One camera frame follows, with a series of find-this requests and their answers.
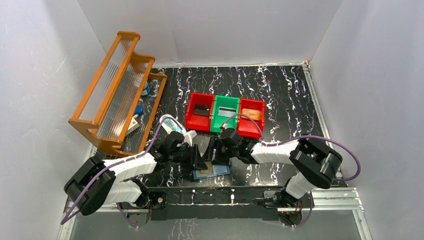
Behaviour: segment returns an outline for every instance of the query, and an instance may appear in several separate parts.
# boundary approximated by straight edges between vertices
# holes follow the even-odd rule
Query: black marble surface
[[[185,124],[185,113],[193,92],[264,101],[263,133],[268,142],[282,141],[305,133],[323,135],[302,66],[154,68],[152,72],[166,74],[168,80],[150,137],[163,114],[170,114]],[[151,96],[142,97],[139,102],[145,111],[144,115],[139,116],[142,127],[125,139],[125,151],[140,145],[141,132],[147,123],[159,82],[153,81],[149,85],[152,88]],[[205,151],[210,135],[199,133],[194,138],[201,153]],[[230,172],[229,175],[193,181],[183,177],[178,164],[169,163],[165,169],[144,175],[141,180],[148,187],[283,186],[297,171],[289,164],[247,165],[234,160]]]

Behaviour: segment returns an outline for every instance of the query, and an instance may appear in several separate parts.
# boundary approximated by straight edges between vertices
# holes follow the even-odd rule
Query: white enclosure wall
[[[0,239],[56,239],[90,144],[68,124],[105,52],[76,0],[0,1]]]
[[[188,66],[310,60],[342,0],[78,2],[106,51],[134,31],[155,66]]]
[[[423,56],[423,1],[344,0],[311,62],[331,137],[362,162],[352,185],[377,240],[424,236]]]

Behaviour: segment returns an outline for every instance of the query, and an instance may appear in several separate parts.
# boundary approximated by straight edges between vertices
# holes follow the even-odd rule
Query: floor
[[[323,135],[306,76],[300,65],[157,68],[152,72],[166,74],[168,81],[151,133],[158,124],[157,119],[163,114],[170,114],[184,124],[190,93],[198,92],[265,101],[263,132],[266,141],[282,141],[305,133]],[[149,85],[152,88],[150,95],[139,100],[147,114],[138,117],[141,127],[127,136],[123,146],[125,151],[135,150],[140,145],[148,119],[146,116],[155,101],[159,83],[151,81]],[[164,132],[159,134],[159,139],[163,136]],[[210,133],[200,133],[195,137],[194,141],[200,144],[201,153],[204,152],[210,136]],[[145,175],[141,180],[148,187],[164,189],[258,187],[283,186],[295,174],[296,169],[292,165],[247,165],[234,161],[229,175],[190,180],[183,176],[177,164],[170,163],[165,169]],[[222,208],[221,211],[228,211],[228,208]],[[138,217],[139,223],[146,219],[143,213],[140,216],[133,214],[130,218],[136,221]],[[121,213],[116,211],[96,212],[90,216],[78,215],[70,239],[360,239],[351,210],[313,211],[313,217],[302,226],[302,230],[294,231],[282,228],[279,221],[256,218],[149,221],[138,231],[128,226]]]

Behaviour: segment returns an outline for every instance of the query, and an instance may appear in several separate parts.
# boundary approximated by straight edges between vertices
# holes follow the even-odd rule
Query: purple cable
[[[121,208],[121,206],[119,205],[119,204],[116,204],[116,206],[117,206],[117,208],[119,209],[119,211],[120,211],[120,213],[125,217],[125,219],[126,219],[126,221],[131,225],[131,226],[133,226],[134,228],[136,228],[136,229],[138,229],[139,228],[139,226],[135,223],[135,222],[133,222],[133,221],[131,221],[129,218],[128,218],[128,216],[125,214],[125,212],[122,210],[122,208]]]
[[[326,137],[322,137],[322,136],[304,135],[304,136],[296,136],[296,137],[293,137],[291,139],[284,140],[284,141],[281,141],[281,142],[268,143],[268,142],[263,141],[264,134],[262,133],[261,128],[259,128],[258,124],[252,118],[250,118],[249,116],[247,116],[243,113],[236,113],[236,114],[230,116],[223,124],[228,123],[228,121],[230,119],[234,118],[235,116],[243,116],[243,117],[246,117],[247,119],[249,119],[250,121],[252,121],[255,124],[256,128],[260,132],[260,136],[261,136],[260,139],[259,139],[260,143],[264,146],[267,146],[267,147],[281,146],[281,145],[287,144],[289,142],[300,140],[300,139],[319,139],[319,140],[326,141],[326,142],[329,142],[329,143],[332,143],[332,144],[335,144],[335,145],[341,147],[342,149],[344,149],[347,153],[349,153],[352,156],[353,160],[355,160],[356,165],[357,165],[357,170],[356,170],[356,173],[353,176],[347,177],[347,178],[334,178],[335,181],[339,181],[339,182],[351,181],[351,180],[356,179],[359,176],[359,174],[361,173],[361,163],[359,162],[358,157],[347,146],[341,144],[338,141],[335,141],[335,140],[332,140],[332,139],[329,139],[329,138],[326,138]]]
[[[232,118],[235,118],[236,116],[243,116],[243,117],[249,119],[256,126],[257,130],[259,131],[259,133],[260,133],[260,138],[259,139],[263,139],[264,138],[264,133],[262,132],[262,130],[259,127],[259,125],[255,122],[255,120],[253,120],[251,117],[249,117],[248,115],[243,114],[243,113],[236,113],[236,114],[230,116],[225,122],[222,123],[222,125],[228,123]]]
[[[341,147],[342,149],[344,149],[346,152],[348,152],[352,156],[353,160],[355,160],[356,165],[357,165],[356,173],[353,176],[351,176],[351,177],[347,177],[347,178],[334,178],[334,180],[340,181],[340,182],[342,182],[342,181],[343,182],[351,181],[351,180],[356,179],[357,176],[361,173],[361,163],[359,162],[358,157],[347,146],[341,144],[338,141],[335,141],[335,140],[332,140],[332,139],[328,139],[326,137],[314,136],[314,135],[304,135],[304,136],[295,136],[295,137],[293,137],[291,139],[284,140],[284,141],[281,141],[281,142],[267,143],[267,142],[261,141],[260,143],[262,145],[264,145],[264,146],[267,146],[267,147],[276,147],[276,146],[281,146],[281,145],[287,144],[289,142],[300,140],[300,139],[319,139],[319,140],[322,140],[322,141],[327,141],[327,142],[330,142],[332,144],[335,144],[335,145]]]
[[[145,151],[143,151],[142,153],[138,153],[138,154],[136,154],[136,155],[132,155],[132,156],[130,156],[130,157],[127,157],[127,159],[124,159],[124,160],[121,160],[121,161],[117,161],[117,162],[115,162],[115,163],[113,163],[113,164],[111,164],[111,165],[109,165],[109,166],[107,166],[107,167],[105,167],[105,168],[103,168],[102,170],[100,170],[89,182],[88,182],[88,184],[84,187],[84,189],[82,190],[82,192],[79,194],[79,196],[76,198],[76,200],[75,200],[75,202],[72,204],[72,206],[70,207],[70,209],[69,209],[69,211],[66,213],[66,215],[65,215],[65,217],[62,219],[62,221],[60,222],[60,225],[63,225],[63,224],[65,224],[67,221],[69,221],[71,218],[73,218],[77,213],[79,213],[80,211],[78,210],[78,211],[76,211],[76,212],[74,212],[72,215],[71,215],[71,213],[72,213],[72,211],[75,209],[75,207],[77,206],[77,204],[81,201],[81,199],[83,198],[83,196],[84,196],[84,194],[86,194],[86,192],[89,190],[89,188],[93,185],[93,183],[95,182],[95,181],[97,181],[97,179],[100,177],[100,175],[102,175],[104,172],[106,172],[108,169],[110,169],[110,168],[113,168],[113,167],[115,167],[115,166],[118,166],[119,164],[122,164],[122,163],[125,163],[125,162],[128,162],[128,161],[131,161],[131,160],[135,160],[136,158],[141,158],[141,157],[143,157],[144,155],[146,155],[149,151],[150,151],[150,148],[153,146],[153,142],[155,141],[155,139],[156,139],[156,137],[158,136],[158,133],[159,133],[159,130],[161,129],[161,126],[162,126],[162,124],[164,123],[164,121],[166,120],[166,119],[171,119],[172,121],[174,121],[177,125],[178,125],[178,127],[180,128],[180,129],[182,129],[181,128],[181,126],[178,124],[178,122],[177,122],[177,120],[175,120],[174,118],[172,118],[172,117],[168,117],[168,116],[166,116],[166,117],[164,117],[163,119],[162,119],[162,121],[160,121],[160,123],[159,123],[159,125],[157,126],[157,128],[156,128],[156,132],[154,133],[154,135],[153,135],[153,138],[151,139],[151,141],[150,141],[150,143],[149,143],[149,145],[147,146],[147,149],[145,150]]]
[[[300,226],[304,225],[304,224],[305,224],[305,223],[309,220],[309,218],[310,218],[310,217],[311,217],[311,215],[312,215],[312,208],[313,208],[313,206],[314,206],[314,198],[312,197],[312,194],[310,194],[309,192],[307,192],[306,194],[309,196],[309,199],[310,199],[310,208],[309,208],[309,212],[307,213],[307,216],[306,216],[305,220],[304,220],[303,222],[299,223],[299,225],[295,225],[295,228],[297,228],[297,227],[300,227]]]

